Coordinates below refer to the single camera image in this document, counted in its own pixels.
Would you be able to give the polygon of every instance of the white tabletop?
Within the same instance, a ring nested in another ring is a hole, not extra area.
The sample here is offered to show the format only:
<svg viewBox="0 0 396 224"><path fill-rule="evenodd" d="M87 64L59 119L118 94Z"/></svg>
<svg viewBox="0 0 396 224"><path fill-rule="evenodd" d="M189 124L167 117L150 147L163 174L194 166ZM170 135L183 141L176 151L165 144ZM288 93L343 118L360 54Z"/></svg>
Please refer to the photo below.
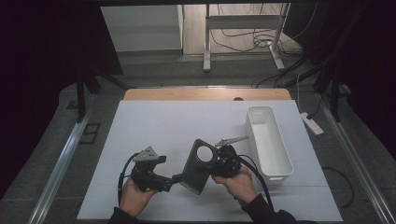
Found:
<svg viewBox="0 0 396 224"><path fill-rule="evenodd" d="M269 105L289 152L294 172L270 187L275 210L296 219L342 221L294 101L121 101L78 219L109 219L117 206L119 174L129 157L148 146L166 163L154 172L171 177L183 171L195 139L215 145L221 138L246 135L247 111ZM248 141L233 144L250 155ZM262 190L258 181L256 189ZM209 178L201 195L179 184L156 194L139 219L152 221L250 221L223 186Z"/></svg>

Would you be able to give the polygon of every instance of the metal frame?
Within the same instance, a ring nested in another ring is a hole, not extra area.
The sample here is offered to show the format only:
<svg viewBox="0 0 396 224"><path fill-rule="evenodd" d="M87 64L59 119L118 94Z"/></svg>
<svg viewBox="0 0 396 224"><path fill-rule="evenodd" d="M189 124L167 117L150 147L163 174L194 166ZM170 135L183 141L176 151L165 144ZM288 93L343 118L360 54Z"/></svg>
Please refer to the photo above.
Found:
<svg viewBox="0 0 396 224"><path fill-rule="evenodd" d="M377 212L379 218L381 219L382 223L384 224L395 224L395 217L392 214L390 207L385 200L384 196L381 193L378 185L374 182L373 178L370 176L369 172L367 171L366 167L361 160L361 157L357 153L355 147L350 142L346 131L344 131L343 126L340 122L338 122L335 117L332 115L330 110L329 102L325 97L323 97L322 101L322 109L325 112L325 115L334 130L335 135L338 138L343 150L346 153L346 157L348 158L350 164L352 165L353 169L356 172L356 175L361 182L364 190L366 191L371 203L375 211Z"/></svg>
<svg viewBox="0 0 396 224"><path fill-rule="evenodd" d="M286 3L280 12L280 15L219 15L210 16L209 4L206 4L205 16L205 49L204 49L204 71L210 72L210 30L216 29L275 29L275 36L269 46L271 55L274 58L278 71L285 70L280 59L277 47L280 34L282 33L283 24L285 23L286 14L290 3Z"/></svg>
<svg viewBox="0 0 396 224"><path fill-rule="evenodd" d="M92 113L92 106L96 101L96 95L90 95L87 102L87 112L85 116L81 120L80 123L76 123L73 131L70 133L69 138L67 139L66 145L59 157L59 160L56 162L55 167L53 168L52 174L49 177L49 181L47 182L46 187L44 187L43 192L38 199L37 204L35 205L35 209L33 210L32 215L30 216L27 223L43 223L44 219L47 216L48 211L50 210L50 206L55 197L56 192L58 191L59 186L64 179L64 173L66 173L69 162L71 161L75 149L78 145L79 138L84 132L85 126L87 125L88 119Z"/></svg>

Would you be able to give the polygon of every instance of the white plastic basket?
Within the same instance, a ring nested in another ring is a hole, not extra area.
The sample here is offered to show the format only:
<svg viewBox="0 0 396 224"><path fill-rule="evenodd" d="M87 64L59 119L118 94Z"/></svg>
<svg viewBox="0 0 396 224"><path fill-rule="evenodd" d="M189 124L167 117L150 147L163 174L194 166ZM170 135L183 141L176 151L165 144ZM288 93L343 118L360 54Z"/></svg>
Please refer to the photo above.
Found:
<svg viewBox="0 0 396 224"><path fill-rule="evenodd" d="M293 173L276 116L270 106L252 106L247 110L247 136L251 156L267 185L280 184Z"/></svg>

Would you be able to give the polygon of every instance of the black curtain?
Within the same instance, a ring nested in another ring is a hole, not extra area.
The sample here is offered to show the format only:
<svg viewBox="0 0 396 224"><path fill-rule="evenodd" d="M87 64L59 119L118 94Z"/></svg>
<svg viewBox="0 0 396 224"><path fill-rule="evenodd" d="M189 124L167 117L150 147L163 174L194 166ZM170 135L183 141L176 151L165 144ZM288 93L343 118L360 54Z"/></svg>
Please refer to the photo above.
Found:
<svg viewBox="0 0 396 224"><path fill-rule="evenodd" d="M77 73L122 74L99 7L43 2L0 4L1 197Z"/></svg>
<svg viewBox="0 0 396 224"><path fill-rule="evenodd" d="M396 159L394 8L371 1L344 47L341 79L351 89L351 107Z"/></svg>

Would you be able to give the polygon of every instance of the gray carpet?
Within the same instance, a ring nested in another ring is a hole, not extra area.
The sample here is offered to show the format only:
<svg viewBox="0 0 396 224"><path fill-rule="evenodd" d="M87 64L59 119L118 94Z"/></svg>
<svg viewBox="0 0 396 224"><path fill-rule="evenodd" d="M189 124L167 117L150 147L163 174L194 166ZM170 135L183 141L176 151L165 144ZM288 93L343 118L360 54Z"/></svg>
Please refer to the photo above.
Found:
<svg viewBox="0 0 396 224"><path fill-rule="evenodd" d="M293 60L295 59L287 59L285 63L290 65ZM117 78L137 87L234 85L249 88L253 80L270 77L277 73L269 55L216 56L210 73L203 72L202 57L184 58L162 55L148 57L145 60L145 57L139 56L121 58L121 61L124 62L125 76ZM309 63L300 69L306 69L308 66ZM285 80L296 77L298 72L293 74L285 77ZM98 79L102 89L88 121L89 124L100 123L98 135L93 144L80 143L78 145L45 223L106 223L105 221L76 220L118 103L125 93L125 90L117 85L100 77ZM310 88L314 80L312 77L300 83L300 107L309 113L316 111L319 104L318 97ZM273 81L265 82L263 87L272 87L273 84ZM290 94L293 99L297 99L295 87L290 88ZM76 99L75 85L64 89L60 96L58 110L33 156L0 202L0 223L26 223L29 219L52 167L77 120L77 110L67 109L70 102ZM394 159L357 118L347 105L346 99L340 100L339 112L349 138L356 144L362 160L395 214L396 164ZM314 116L314 120L325 132L321 137L315 137L308 131L320 164L343 172L356 192L352 205L342 208L341 206L350 197L349 186L339 174L329 170L324 171L345 223L381 223L322 109ZM81 138L84 142L91 140L93 139L89 134Z"/></svg>

